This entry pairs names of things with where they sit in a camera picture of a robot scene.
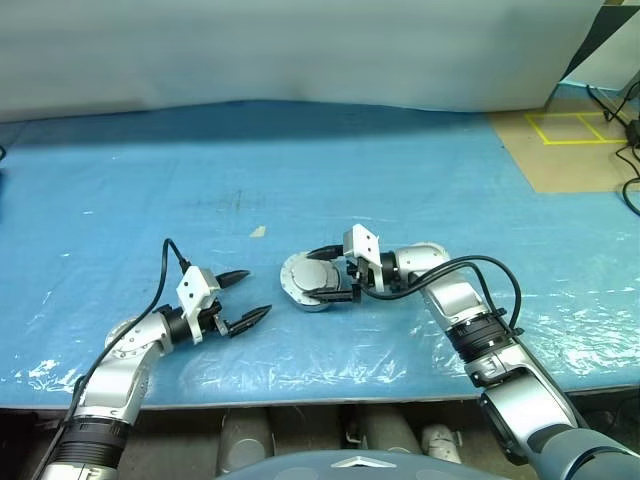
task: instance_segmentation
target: blue table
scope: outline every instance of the blue table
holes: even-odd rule
[[[613,193],[535,193],[484,115],[238,102],[4,124],[0,143],[2,407],[68,404],[109,329],[151,299],[167,236],[216,272],[251,269],[222,295],[228,319],[273,310],[163,358],[148,406],[476,394],[418,296],[306,314],[280,290],[285,258],[354,223],[383,251],[435,241],[507,263],[524,339],[564,388],[640,378],[638,219]]]

